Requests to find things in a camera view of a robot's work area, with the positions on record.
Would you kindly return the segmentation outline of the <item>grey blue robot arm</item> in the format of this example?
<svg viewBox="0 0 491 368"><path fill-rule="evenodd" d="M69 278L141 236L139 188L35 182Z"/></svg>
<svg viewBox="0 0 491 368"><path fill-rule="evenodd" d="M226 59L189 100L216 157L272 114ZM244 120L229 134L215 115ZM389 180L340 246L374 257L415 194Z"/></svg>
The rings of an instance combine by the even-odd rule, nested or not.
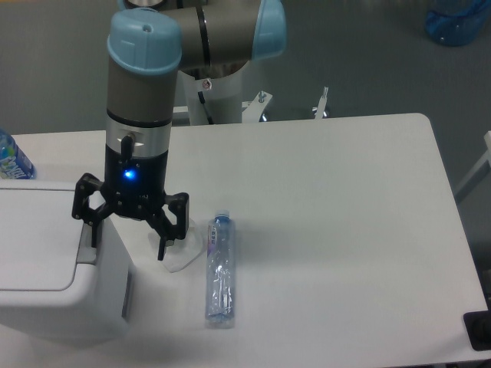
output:
<svg viewBox="0 0 491 368"><path fill-rule="evenodd" d="M107 38L104 177L85 173L74 190L72 215L91 227L93 247L113 214L147 222L159 260L186 237L189 196L164 189L178 72L273 58L286 43L280 1L123 2Z"/></svg>

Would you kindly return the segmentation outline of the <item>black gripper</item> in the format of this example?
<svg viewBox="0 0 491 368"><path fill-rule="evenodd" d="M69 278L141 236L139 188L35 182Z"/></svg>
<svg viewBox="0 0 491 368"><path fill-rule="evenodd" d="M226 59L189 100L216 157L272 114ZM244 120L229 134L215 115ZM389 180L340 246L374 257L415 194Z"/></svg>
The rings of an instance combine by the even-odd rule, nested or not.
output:
<svg viewBox="0 0 491 368"><path fill-rule="evenodd" d="M166 248L183 240L189 229L189 194L168 195L164 191L168 153L155 157L122 156L105 149L104 181L86 172L74 190L72 217L91 228L91 247L98 248L104 220L111 214L147 220L160 237L157 260L163 261ZM99 192L104 202L90 207L90 197Z"/></svg>

